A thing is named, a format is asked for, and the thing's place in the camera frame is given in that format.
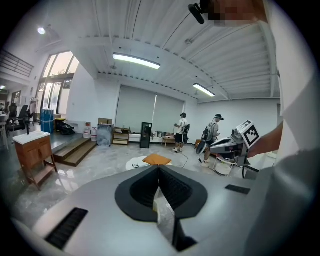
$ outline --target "ceiling light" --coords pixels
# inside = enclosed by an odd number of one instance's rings
[[[158,70],[160,68],[160,64],[152,62],[150,60],[144,59],[144,58],[138,58],[135,56],[130,56],[130,55],[125,55],[125,54],[119,54],[119,53],[114,53],[113,58],[115,60],[120,60],[120,61],[125,61],[125,62],[132,62],[140,65],[147,66],[149,68],[153,68]]]
[[[216,96],[214,93],[212,93],[211,91],[209,91],[208,89],[206,89],[205,87],[203,87],[202,85],[195,83],[193,85],[193,87],[197,88],[198,90],[200,90],[201,92],[208,94],[210,97],[214,97]]]
[[[44,34],[46,33],[46,31],[45,31],[45,29],[44,29],[43,27],[39,27],[39,28],[38,28],[38,33],[39,33],[40,35],[44,35]]]

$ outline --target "wooden cabinet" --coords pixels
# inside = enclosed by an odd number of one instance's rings
[[[50,136],[26,144],[15,142],[15,150],[27,181],[30,184],[35,184],[39,190],[41,183],[49,177],[53,169],[58,172],[51,149]],[[51,157],[52,163],[46,161],[49,157]],[[34,175],[32,169],[40,163],[44,164],[44,168]]]

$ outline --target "sneaker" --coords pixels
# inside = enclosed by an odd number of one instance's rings
[[[210,163],[209,162],[203,162],[201,164],[202,167],[209,167],[210,166]]]

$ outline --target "person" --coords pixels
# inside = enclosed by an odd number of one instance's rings
[[[187,115],[186,113],[182,113],[180,115],[181,119],[179,120],[178,124],[175,123],[174,127],[178,128],[178,131],[175,134],[175,148],[174,150],[175,153],[182,152],[182,148],[184,147],[184,141],[183,141],[183,134],[184,134],[184,129],[188,125],[187,121]]]
[[[301,150],[313,150],[320,144],[319,70],[305,39],[287,14],[272,0],[200,0],[209,22],[236,27],[258,21],[269,24],[269,54],[276,59],[283,122],[263,136],[248,157],[278,150],[276,164]],[[309,114],[304,122],[297,116]],[[308,136],[301,132],[307,128]]]
[[[204,153],[204,160],[203,163],[201,164],[202,167],[209,167],[210,165],[210,161],[209,161],[209,157],[210,157],[210,149],[209,146],[214,143],[218,138],[217,136],[220,135],[220,133],[218,133],[219,131],[219,125],[218,123],[224,120],[221,114],[216,114],[214,119],[212,120],[211,123],[209,123],[208,127],[211,128],[211,140],[206,142],[206,151]]]

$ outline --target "step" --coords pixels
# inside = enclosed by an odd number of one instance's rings
[[[77,151],[75,151],[68,158],[63,160],[62,164],[67,166],[77,167],[78,164],[97,146],[96,142],[89,141],[82,147],[80,147]]]
[[[91,140],[89,138],[79,138],[76,141],[71,142],[70,144],[66,145],[64,148],[53,154],[54,160],[58,163],[62,163],[80,147],[84,146],[90,141]]]

